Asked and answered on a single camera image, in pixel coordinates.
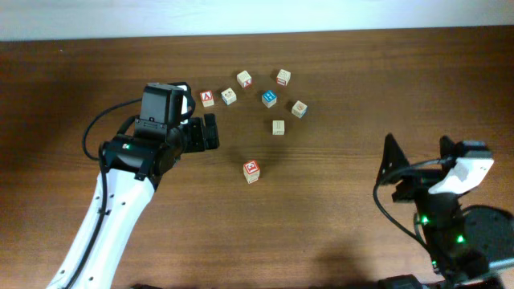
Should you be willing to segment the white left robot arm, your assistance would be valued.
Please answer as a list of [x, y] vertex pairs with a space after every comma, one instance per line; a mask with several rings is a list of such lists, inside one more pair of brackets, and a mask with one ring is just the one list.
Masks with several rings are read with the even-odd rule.
[[215, 116], [194, 116], [186, 82], [148, 83], [116, 135], [99, 147], [95, 193], [50, 288], [109, 288], [133, 227], [184, 153], [219, 147]]

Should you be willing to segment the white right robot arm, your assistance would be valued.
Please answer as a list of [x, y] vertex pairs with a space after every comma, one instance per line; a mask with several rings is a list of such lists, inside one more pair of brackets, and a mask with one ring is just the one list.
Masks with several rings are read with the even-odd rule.
[[[513, 215], [486, 205], [462, 207], [459, 200], [490, 171], [492, 151], [482, 141], [439, 140], [438, 159], [411, 164], [392, 134], [373, 189], [377, 208], [428, 253], [442, 280], [432, 288], [502, 288], [500, 274], [513, 267]], [[392, 185], [395, 203], [414, 203], [408, 230], [380, 203], [378, 189]]]

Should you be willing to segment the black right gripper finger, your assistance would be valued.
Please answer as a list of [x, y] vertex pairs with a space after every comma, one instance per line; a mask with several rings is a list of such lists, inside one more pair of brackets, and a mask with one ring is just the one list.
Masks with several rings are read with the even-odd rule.
[[455, 157], [456, 143], [448, 136], [439, 139], [439, 152], [442, 159], [452, 159]]
[[382, 161], [377, 174], [377, 182], [382, 181], [383, 185], [393, 185], [402, 178], [399, 170], [410, 166], [404, 152], [395, 140], [392, 133], [385, 137]]

